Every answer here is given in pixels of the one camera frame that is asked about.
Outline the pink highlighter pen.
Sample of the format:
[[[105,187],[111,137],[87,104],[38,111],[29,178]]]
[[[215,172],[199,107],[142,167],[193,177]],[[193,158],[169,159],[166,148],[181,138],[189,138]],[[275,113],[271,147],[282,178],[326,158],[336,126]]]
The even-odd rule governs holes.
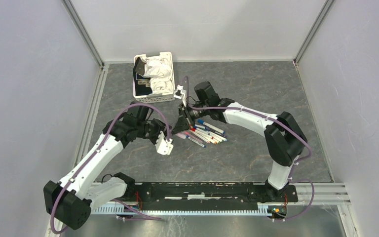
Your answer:
[[[176,136],[178,136],[181,139],[187,139],[187,135],[185,135],[184,133],[177,133]]]

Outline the blue cap white marker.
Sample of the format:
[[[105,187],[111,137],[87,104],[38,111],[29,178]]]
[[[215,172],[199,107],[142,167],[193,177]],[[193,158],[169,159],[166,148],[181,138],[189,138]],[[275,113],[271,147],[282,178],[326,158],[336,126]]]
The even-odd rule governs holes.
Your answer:
[[[218,127],[212,125],[212,124],[209,124],[209,123],[207,123],[207,122],[205,122],[205,121],[203,121],[203,120],[201,120],[201,119],[198,119],[197,122],[198,122],[199,124],[203,125],[204,127],[208,127],[209,129],[211,129],[211,130],[213,130],[213,131],[215,131],[215,132],[217,132],[217,133],[225,134],[225,131],[224,131],[224,130],[222,130],[222,129],[220,129],[220,128],[218,128]]]

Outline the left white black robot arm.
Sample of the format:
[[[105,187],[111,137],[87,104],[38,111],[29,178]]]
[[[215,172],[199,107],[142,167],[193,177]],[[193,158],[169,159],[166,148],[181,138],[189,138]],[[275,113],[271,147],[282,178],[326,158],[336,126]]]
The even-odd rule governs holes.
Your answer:
[[[173,149],[172,129],[165,115],[153,105],[134,101],[107,123],[91,151],[68,174],[44,185],[45,210],[53,234],[79,229],[94,208],[116,197],[130,201],[135,196],[135,187],[120,177],[99,187],[92,183],[137,138],[150,140],[161,155],[169,155]]]

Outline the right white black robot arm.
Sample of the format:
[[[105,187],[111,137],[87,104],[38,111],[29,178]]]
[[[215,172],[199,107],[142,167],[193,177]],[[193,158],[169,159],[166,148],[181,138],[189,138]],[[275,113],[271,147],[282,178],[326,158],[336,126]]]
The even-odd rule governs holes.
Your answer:
[[[210,82],[199,83],[194,88],[198,99],[193,105],[182,85],[178,85],[173,96],[181,100],[179,118],[173,127],[177,134],[195,126],[205,116],[211,119],[238,125],[264,137],[270,157],[273,160],[271,172],[265,182],[265,196],[279,201],[285,196],[289,178],[295,162],[304,149],[310,149],[307,138],[288,112],[279,115],[255,111],[229,98],[221,98]]]

